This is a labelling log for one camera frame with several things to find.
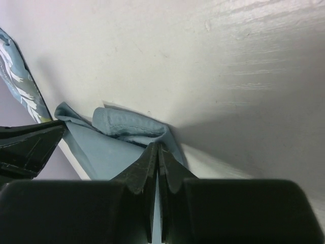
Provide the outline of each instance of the gray-blue fabric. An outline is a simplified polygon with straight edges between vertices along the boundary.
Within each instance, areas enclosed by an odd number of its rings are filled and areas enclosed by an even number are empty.
[[[167,125],[151,118],[116,108],[97,108],[92,123],[66,103],[55,117],[66,122],[63,137],[90,179],[110,180],[136,161],[150,142],[163,142],[183,164],[182,154]],[[160,241],[160,213],[156,191],[154,244]]]

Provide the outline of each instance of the gray floor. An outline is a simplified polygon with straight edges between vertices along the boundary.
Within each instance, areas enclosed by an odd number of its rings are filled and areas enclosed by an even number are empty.
[[[5,83],[0,80],[0,126],[12,127],[34,123],[27,110],[11,96]],[[36,179],[79,179],[79,176],[57,147]]]

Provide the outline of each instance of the white table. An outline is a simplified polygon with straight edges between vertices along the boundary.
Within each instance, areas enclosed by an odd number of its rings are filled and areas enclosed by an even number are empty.
[[[325,1],[0,0],[0,26],[51,113],[167,122],[199,177],[292,179],[325,225]]]

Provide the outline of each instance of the folded cloth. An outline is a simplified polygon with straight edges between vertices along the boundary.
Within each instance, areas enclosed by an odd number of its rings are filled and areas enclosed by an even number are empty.
[[[163,142],[183,164],[181,152],[167,125],[115,108],[97,108],[92,124],[66,103],[55,117],[66,122],[64,135],[71,152],[90,179],[110,180],[136,161],[150,142]],[[161,243],[159,192],[156,189],[152,243]]]
[[[0,77],[9,91],[38,122],[52,118],[14,41],[0,29]]]

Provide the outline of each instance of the patterned fabric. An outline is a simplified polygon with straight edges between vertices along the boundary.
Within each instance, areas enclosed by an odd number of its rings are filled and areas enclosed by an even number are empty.
[[[0,77],[14,98],[28,110],[36,122],[52,120],[19,50],[2,29],[0,29]]]

